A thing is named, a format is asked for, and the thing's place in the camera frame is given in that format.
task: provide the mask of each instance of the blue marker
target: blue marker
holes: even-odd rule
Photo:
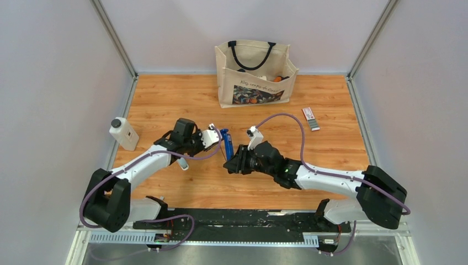
[[[226,159],[230,160],[234,155],[234,148],[232,147],[231,135],[228,134],[228,129],[222,129],[220,131],[222,139],[224,140],[224,149],[226,150]]]

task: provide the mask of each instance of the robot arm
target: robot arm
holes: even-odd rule
[[[121,172],[92,194],[84,207],[84,217],[110,232],[118,231],[126,222],[155,219],[167,208],[167,204],[154,197],[131,200],[131,192],[155,172],[175,161],[182,170],[187,170],[187,162],[177,154],[194,156],[211,149],[219,141],[214,125],[201,131],[195,122],[178,119],[172,131],[164,134],[137,158],[111,171],[100,168],[93,173],[86,194],[111,174]]]
[[[402,207],[363,182],[378,186],[404,203],[406,190],[381,168],[368,166],[365,171],[340,171],[321,168],[283,157],[254,126],[247,131],[249,145],[239,145],[236,154],[224,164],[228,173],[262,172],[280,186],[290,189],[319,189],[349,197],[346,200],[323,200],[316,217],[338,225],[345,221],[371,220],[388,229],[397,229]]]

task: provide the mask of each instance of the bag handle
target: bag handle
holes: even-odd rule
[[[232,55],[234,56],[234,60],[236,61],[236,63],[244,68],[245,70],[249,70],[249,71],[253,71],[253,70],[257,70],[259,69],[268,59],[268,56],[270,56],[270,52],[272,51],[273,49],[273,46],[276,45],[276,43],[271,43],[271,42],[268,42],[268,44],[270,45],[270,48],[268,48],[268,52],[267,52],[267,55],[265,55],[265,58],[263,59],[263,61],[256,67],[247,67],[243,64],[241,64],[241,62],[239,62],[239,59],[237,58],[237,55],[236,55],[236,49],[234,49],[234,47],[236,46],[237,44],[237,41],[236,40],[231,40],[227,43],[227,47],[231,47],[231,50],[232,50]]]

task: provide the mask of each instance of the white bottle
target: white bottle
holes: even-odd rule
[[[125,149],[133,151],[140,137],[125,118],[117,117],[110,123],[110,134]]]

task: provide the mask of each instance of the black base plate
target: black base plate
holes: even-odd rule
[[[303,242],[303,232],[338,232],[337,225],[320,228],[314,213],[281,210],[246,209],[189,209],[175,208],[167,211],[168,217],[189,214],[195,219],[191,241],[243,241],[243,242]],[[174,220],[172,240],[183,239],[192,222],[187,218]],[[168,224],[134,223],[134,229],[167,229]],[[351,232],[349,224],[341,224],[342,232]]]

